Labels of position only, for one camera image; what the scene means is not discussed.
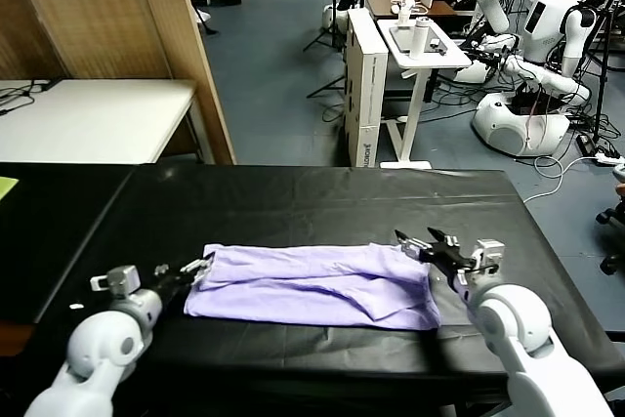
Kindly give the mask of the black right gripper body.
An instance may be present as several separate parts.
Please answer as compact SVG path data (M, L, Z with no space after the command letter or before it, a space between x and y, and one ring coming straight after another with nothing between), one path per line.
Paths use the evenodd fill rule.
M422 262L435 266L448 283L453 283L460 271L470 271L477 264L474 259L462 256L457 250L423 251Z

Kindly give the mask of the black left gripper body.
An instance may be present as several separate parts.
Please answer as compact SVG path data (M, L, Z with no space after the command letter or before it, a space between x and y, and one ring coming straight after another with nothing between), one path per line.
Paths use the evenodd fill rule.
M167 273L155 277L148 285L147 290L154 300L150 301L150 310L163 312L174 298L181 292L188 291L194 282L193 273Z

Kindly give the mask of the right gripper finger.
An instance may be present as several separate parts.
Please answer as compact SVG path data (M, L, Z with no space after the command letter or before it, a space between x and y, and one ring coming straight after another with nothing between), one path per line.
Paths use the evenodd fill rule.
M430 253L430 244L408 236L403 231L395 230L396 240L405 256L414 261L423 261Z
M459 250L459 241L455 235L446 233L441 229L435 229L431 227L428 227L428 232L434 239L431 242L432 248L434 250Z

